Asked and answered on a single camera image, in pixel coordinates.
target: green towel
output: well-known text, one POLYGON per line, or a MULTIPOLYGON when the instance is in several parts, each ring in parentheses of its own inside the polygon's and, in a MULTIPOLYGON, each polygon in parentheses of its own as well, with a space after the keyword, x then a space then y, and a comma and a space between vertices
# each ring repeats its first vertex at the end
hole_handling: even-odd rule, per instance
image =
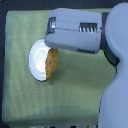
POLYGON ((103 51, 59 50, 58 67, 47 82, 37 81, 29 70, 29 52, 44 38, 49 12, 7 14, 3 122, 17 127, 97 124, 102 91, 115 76, 103 51))

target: bread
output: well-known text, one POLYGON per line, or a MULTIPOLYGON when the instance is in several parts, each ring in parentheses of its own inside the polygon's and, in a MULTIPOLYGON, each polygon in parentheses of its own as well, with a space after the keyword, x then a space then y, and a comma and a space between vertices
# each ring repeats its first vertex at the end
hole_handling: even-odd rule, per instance
POLYGON ((45 61, 46 80, 52 77, 53 72, 56 70, 58 60, 59 60, 58 49, 50 49, 48 51, 48 56, 45 61))

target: green cloth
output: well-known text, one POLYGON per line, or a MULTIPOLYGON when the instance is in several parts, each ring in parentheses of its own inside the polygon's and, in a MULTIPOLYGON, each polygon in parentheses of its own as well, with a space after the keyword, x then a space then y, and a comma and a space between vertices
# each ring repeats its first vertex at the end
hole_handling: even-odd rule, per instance
POLYGON ((115 76, 103 51, 59 50, 58 67, 47 82, 37 81, 29 70, 29 52, 44 38, 49 12, 7 14, 3 122, 17 127, 97 124, 102 91, 115 76))

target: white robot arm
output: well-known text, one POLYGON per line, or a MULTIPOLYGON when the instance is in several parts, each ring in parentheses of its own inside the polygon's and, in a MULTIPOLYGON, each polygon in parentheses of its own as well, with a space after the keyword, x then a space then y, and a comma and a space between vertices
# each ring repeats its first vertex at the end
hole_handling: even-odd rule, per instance
POLYGON ((103 91, 98 128, 128 127, 128 3, 108 14, 102 42, 102 20, 98 13, 56 9, 50 13, 46 45, 72 51, 97 53, 103 49, 109 61, 115 59, 117 74, 103 91))

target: white plate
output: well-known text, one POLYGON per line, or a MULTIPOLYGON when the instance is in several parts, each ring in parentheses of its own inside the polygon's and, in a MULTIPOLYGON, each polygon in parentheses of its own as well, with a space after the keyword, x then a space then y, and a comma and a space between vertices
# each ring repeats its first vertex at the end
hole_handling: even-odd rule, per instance
POLYGON ((44 43, 44 39, 38 40, 31 48, 29 54, 29 68, 32 75, 40 81, 46 80, 45 61, 49 47, 44 43))

